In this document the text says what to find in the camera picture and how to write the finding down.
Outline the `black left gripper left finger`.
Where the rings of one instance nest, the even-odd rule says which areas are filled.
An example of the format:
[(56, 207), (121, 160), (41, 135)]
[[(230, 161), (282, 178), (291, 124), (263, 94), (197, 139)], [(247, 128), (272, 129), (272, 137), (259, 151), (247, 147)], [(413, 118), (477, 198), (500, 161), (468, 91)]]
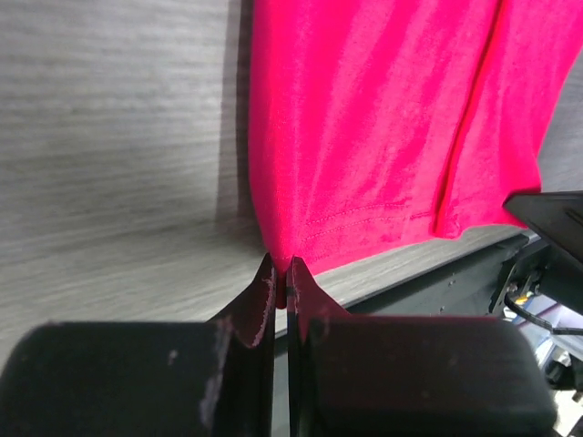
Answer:
[(267, 436), (277, 273), (204, 322), (51, 322), (1, 373), (4, 436)]

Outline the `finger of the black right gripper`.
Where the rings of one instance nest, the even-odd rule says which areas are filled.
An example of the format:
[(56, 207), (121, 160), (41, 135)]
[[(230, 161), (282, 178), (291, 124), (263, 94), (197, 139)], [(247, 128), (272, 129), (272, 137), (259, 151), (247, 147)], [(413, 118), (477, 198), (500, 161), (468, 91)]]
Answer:
[(504, 208), (551, 248), (540, 291), (562, 306), (582, 312), (582, 193), (515, 194)]

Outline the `red pink t shirt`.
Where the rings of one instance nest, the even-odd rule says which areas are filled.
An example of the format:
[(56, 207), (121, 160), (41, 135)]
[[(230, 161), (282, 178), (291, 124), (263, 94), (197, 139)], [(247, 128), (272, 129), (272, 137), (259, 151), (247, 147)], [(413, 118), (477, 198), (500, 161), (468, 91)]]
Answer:
[(510, 225), (582, 47), (579, 1), (258, 1), (249, 175), (282, 287)]

